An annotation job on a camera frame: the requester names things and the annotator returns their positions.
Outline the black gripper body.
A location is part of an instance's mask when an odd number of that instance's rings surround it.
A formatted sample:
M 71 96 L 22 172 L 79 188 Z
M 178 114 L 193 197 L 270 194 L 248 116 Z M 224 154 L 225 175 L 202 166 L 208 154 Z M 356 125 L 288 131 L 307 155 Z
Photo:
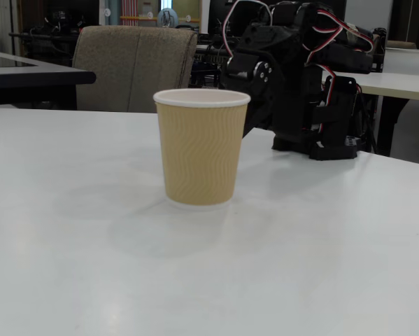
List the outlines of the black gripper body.
M 222 68 L 226 88 L 304 88 L 306 69 L 298 28 L 252 24 Z

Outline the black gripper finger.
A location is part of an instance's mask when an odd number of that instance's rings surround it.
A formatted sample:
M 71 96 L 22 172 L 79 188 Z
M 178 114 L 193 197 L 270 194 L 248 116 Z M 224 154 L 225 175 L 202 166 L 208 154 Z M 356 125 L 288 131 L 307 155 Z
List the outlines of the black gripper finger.
M 243 137 L 254 128 L 267 130 L 271 124 L 270 101 L 267 99 L 252 99 L 248 104 Z
M 271 119 L 274 112 L 275 103 L 275 73 L 271 64 L 267 61 L 259 61 L 253 71 L 254 99 L 267 99 L 270 101 Z

